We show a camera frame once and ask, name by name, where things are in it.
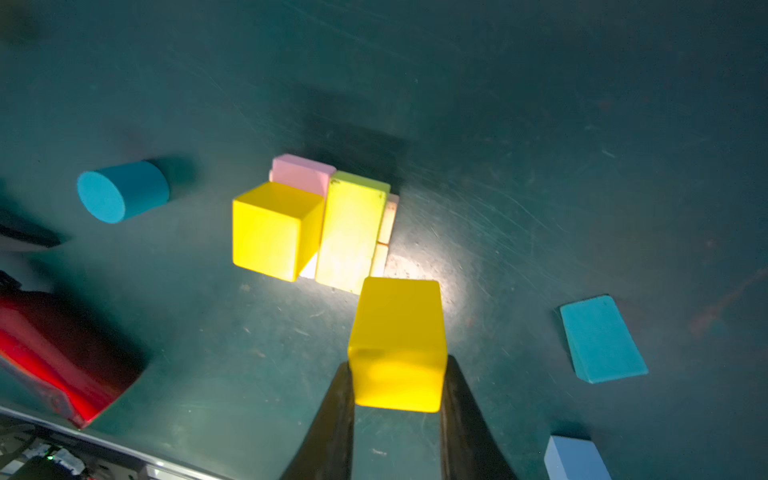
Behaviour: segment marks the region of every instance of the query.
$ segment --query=red object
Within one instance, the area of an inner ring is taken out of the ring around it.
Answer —
[[[50,293],[0,293],[0,360],[82,429],[141,374],[139,362]]]

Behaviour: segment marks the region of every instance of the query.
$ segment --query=blue cylinder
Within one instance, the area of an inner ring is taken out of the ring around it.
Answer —
[[[81,174],[78,195],[91,215],[117,223],[167,203],[170,189],[157,167],[139,161]]]

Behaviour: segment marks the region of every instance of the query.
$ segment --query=dark green surface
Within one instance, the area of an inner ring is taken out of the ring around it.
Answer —
[[[67,237],[36,259],[150,358],[89,432],[237,480],[285,468],[356,306],[231,262],[231,199],[289,151],[401,195],[388,268],[441,282],[449,351],[522,479],[546,478],[553,432],[592,437],[614,480],[768,468],[761,4],[29,10],[37,35],[0,43],[3,206]],[[80,205],[82,171],[157,156],[167,206],[107,225]],[[601,293],[649,375],[576,378],[554,309]],[[438,478],[437,433],[358,408],[353,477]]]

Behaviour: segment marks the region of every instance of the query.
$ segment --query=yellow rectangular block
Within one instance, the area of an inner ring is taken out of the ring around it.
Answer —
[[[440,284],[366,278],[347,352],[357,405],[439,411],[448,364]]]
[[[235,265],[296,281],[317,253],[324,199],[268,182],[232,202],[232,261]]]
[[[371,271],[389,185],[359,175],[331,176],[315,280],[359,294]]]
[[[395,194],[387,196],[382,226],[379,228],[379,243],[389,245],[389,240],[392,238],[392,227],[395,226],[395,214],[397,214],[398,203],[400,203],[399,196]]]
[[[387,255],[389,255],[389,246],[383,243],[377,243],[376,250],[373,251],[370,276],[384,276]]]

